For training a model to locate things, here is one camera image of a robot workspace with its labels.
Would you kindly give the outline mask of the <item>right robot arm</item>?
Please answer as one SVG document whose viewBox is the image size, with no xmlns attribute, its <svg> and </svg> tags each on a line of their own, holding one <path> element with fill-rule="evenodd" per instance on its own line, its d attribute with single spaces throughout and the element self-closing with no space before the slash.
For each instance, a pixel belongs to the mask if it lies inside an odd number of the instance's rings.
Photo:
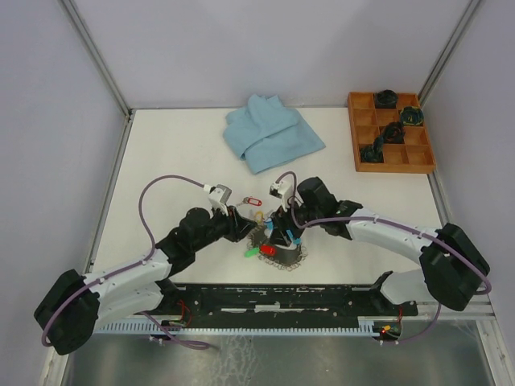
<svg viewBox="0 0 515 386">
<path fill-rule="evenodd" d="M 462 311 L 474 296 L 492 289 L 489 264 L 456 224 L 431 228 L 397 222 L 360 203 L 338 200 L 318 177 L 298 183 L 280 176 L 269 193 L 281 201 L 270 215 L 274 245 L 300 244 L 307 229 L 320 227 L 330 236 L 376 245 L 418 266 L 386 272 L 377 279 L 378 289 L 370 293 L 369 305 L 378 314 L 426 296 L 450 310 Z"/>
</svg>

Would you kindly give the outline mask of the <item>red tag key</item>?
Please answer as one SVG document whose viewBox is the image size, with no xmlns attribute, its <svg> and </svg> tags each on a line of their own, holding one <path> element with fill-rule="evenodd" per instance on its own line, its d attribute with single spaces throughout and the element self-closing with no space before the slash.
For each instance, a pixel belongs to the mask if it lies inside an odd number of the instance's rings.
<svg viewBox="0 0 515 386">
<path fill-rule="evenodd" d="M 277 249 L 274 246 L 268 245 L 268 244 L 262 244 L 259 247 L 260 253 L 268 256 L 273 257 L 277 253 Z"/>
<path fill-rule="evenodd" d="M 241 207 L 243 205 L 260 207 L 262 205 L 262 201 L 260 199 L 254 198 L 252 196 L 247 196 L 247 197 L 243 198 L 240 203 L 237 203 L 236 207 Z"/>
</svg>

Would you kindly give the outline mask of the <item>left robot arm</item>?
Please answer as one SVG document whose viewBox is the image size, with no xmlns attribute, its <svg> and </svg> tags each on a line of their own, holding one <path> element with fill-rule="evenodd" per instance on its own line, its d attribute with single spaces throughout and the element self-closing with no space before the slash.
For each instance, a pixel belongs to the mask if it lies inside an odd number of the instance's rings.
<svg viewBox="0 0 515 386">
<path fill-rule="evenodd" d="M 163 281 L 191 265 L 201 249 L 220 239 L 237 243 L 257 225 L 234 206 L 227 212 L 194 207 L 142 257 L 97 273 L 65 271 L 35 309 L 41 343 L 67 355 L 105 324 L 143 311 L 172 312 L 178 294 Z"/>
</svg>

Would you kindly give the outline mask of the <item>metal key organizer plate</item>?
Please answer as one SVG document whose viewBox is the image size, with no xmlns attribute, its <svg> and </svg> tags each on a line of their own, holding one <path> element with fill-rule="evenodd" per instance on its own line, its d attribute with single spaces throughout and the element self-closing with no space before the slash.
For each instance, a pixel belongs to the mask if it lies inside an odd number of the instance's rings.
<svg viewBox="0 0 515 386">
<path fill-rule="evenodd" d="M 270 243 L 271 230 L 264 224 L 259 224 L 247 236 L 247 251 L 252 248 L 258 248 L 262 244 L 274 246 L 277 253 L 273 257 L 268 257 L 262 253 L 256 257 L 260 261 L 264 261 L 268 265 L 272 265 L 280 270 L 292 271 L 297 269 L 307 257 L 307 249 L 302 244 L 293 245 L 291 248 L 281 248 Z"/>
</svg>

